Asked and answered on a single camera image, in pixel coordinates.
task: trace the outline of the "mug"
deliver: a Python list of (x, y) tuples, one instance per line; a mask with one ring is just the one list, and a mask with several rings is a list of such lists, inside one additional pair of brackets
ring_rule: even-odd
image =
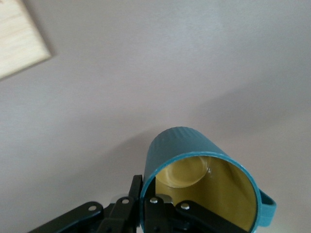
[(140, 194), (143, 230), (143, 200), (154, 179), (156, 195), (171, 196), (174, 205), (194, 201), (250, 233), (269, 226), (276, 211), (240, 163), (192, 128), (165, 130), (149, 147)]

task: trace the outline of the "blue handle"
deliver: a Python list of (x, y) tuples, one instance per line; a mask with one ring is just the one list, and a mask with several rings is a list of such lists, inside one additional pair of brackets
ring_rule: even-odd
[(261, 215), (259, 225), (262, 227), (267, 227), (272, 222), (272, 219), (276, 212), (276, 202), (261, 190), (260, 195), (261, 195)]

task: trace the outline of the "gray surface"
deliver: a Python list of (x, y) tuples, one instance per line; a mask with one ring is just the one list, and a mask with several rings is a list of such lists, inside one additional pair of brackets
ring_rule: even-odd
[(0, 232), (27, 232), (144, 170), (194, 127), (309, 232), (311, 1), (28, 0), (53, 57), (0, 81)]

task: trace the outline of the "wooden board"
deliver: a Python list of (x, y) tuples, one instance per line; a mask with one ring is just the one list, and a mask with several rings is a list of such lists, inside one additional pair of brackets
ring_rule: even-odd
[(50, 57), (20, 0), (0, 0), (0, 79)]

